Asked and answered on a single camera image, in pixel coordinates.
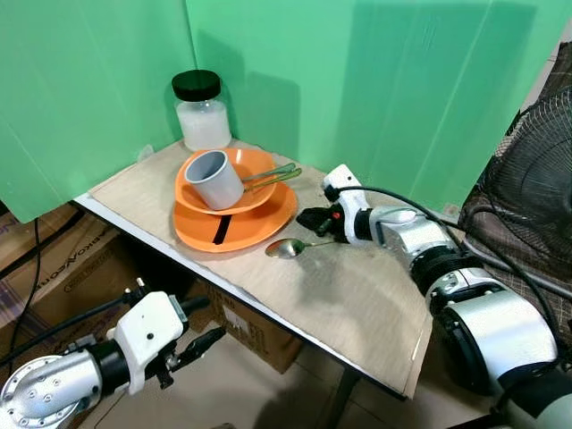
metal table leg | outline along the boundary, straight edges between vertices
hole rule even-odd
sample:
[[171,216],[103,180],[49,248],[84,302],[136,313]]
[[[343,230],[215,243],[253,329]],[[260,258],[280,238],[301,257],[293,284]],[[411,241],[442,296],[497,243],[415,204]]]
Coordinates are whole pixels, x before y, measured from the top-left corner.
[[357,371],[348,367],[344,368],[340,384],[338,384],[338,389],[333,397],[332,405],[330,406],[330,412],[324,429],[335,429],[338,426],[341,415],[348,403],[349,395],[351,394],[351,391],[353,391],[359,378],[359,373]]

orange plate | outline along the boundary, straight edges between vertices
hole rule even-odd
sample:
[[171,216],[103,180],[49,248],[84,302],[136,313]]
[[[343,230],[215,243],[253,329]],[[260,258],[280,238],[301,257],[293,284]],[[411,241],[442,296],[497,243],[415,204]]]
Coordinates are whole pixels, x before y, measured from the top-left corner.
[[[227,147],[221,150],[226,152],[226,155],[228,155],[229,160],[239,177],[253,176],[275,168],[272,155],[264,150],[236,149],[233,147]],[[211,207],[206,205],[205,201],[203,201],[203,198],[200,197],[195,188],[185,180],[185,170],[187,169],[187,166],[193,159],[204,152],[206,151],[199,150],[195,152],[193,156],[182,165],[177,173],[177,179],[175,180],[175,200],[183,206],[211,215],[235,215],[237,213],[246,212],[254,207],[261,206],[276,190],[275,183],[263,186],[249,192],[245,192],[239,202],[232,207],[225,208],[224,210],[213,210]],[[267,181],[269,179],[271,179],[271,177],[250,181],[248,185],[253,185],[260,181]]]
[[[175,202],[173,223],[179,238],[192,248],[211,253],[230,252],[255,245],[267,239],[296,214],[296,194],[283,183],[263,205],[232,216],[204,214]],[[221,234],[228,221],[226,234]],[[215,237],[224,236],[221,244]]]

tiled floor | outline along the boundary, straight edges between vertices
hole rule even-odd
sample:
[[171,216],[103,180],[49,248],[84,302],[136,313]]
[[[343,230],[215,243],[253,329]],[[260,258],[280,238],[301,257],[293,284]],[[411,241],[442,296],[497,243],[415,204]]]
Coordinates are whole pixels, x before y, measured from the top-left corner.
[[[190,332],[184,340],[195,335]],[[488,401],[455,386],[438,355],[431,346],[413,400],[400,402],[360,381],[339,429],[446,428],[482,415]],[[134,397],[109,398],[81,429],[209,429],[226,422],[237,429],[318,428],[340,376],[341,366],[311,346],[280,375],[227,335],[203,359],[175,374],[168,390],[151,381]]]

electric fan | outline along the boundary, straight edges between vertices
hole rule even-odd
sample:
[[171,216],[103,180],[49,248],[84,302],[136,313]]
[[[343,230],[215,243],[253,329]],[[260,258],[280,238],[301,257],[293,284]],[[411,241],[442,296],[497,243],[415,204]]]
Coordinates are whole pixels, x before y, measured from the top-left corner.
[[572,264],[572,87],[517,118],[481,187],[515,236],[545,257]]

green wall panel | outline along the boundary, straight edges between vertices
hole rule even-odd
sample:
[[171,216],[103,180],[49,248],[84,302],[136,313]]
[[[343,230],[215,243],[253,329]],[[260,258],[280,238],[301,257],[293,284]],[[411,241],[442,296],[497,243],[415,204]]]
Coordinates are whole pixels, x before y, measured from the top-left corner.
[[460,205],[524,101],[568,0],[187,0],[233,134],[434,209]]
[[181,0],[0,0],[0,198],[21,221],[181,136]]

